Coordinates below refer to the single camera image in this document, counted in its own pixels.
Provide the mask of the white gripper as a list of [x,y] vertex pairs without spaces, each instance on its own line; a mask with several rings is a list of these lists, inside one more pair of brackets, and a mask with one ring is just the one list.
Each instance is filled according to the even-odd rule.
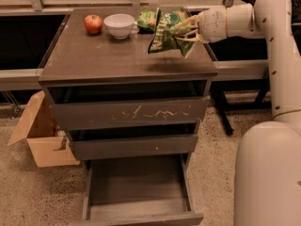
[[227,37],[227,19],[225,8],[209,8],[199,15],[193,15],[176,24],[175,29],[192,30],[185,34],[177,34],[178,40],[188,42],[215,43]]

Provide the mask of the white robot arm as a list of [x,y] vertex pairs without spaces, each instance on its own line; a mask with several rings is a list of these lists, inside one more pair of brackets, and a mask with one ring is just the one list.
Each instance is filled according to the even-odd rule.
[[173,27],[185,41],[266,40],[273,119],[250,128],[238,147],[233,226],[301,226],[301,56],[292,15],[292,0],[255,0]]

